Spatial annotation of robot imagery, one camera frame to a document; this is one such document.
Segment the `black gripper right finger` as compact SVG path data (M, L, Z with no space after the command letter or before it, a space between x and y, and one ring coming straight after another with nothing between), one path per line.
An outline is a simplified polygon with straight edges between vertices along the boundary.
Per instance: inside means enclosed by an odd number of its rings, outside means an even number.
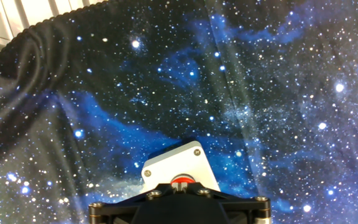
M240 198L199 182L180 183L179 193L184 197L179 214L187 223L272 223L271 201L266 196Z

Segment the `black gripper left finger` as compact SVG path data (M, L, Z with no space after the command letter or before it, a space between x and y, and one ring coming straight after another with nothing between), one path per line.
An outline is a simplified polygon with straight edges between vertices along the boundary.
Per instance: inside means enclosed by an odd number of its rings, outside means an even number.
M158 184L156 188L118 203L93 202L88 205L89 224L113 223L119 215L135 215L146 202L172 195L178 184Z

